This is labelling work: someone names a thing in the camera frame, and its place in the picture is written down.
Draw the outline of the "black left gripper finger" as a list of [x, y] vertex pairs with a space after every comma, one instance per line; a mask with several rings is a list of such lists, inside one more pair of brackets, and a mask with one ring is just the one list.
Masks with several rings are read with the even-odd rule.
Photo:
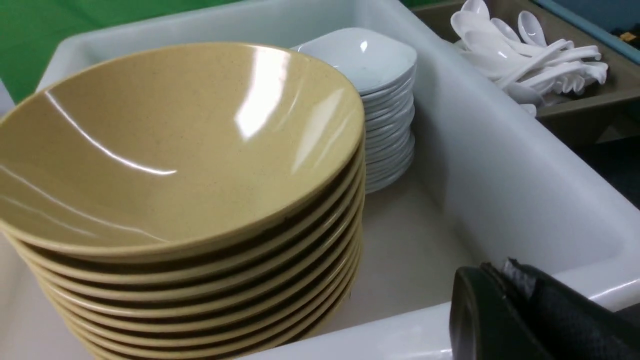
[[455, 271], [454, 360], [637, 360], [637, 325], [553, 276], [509, 258]]

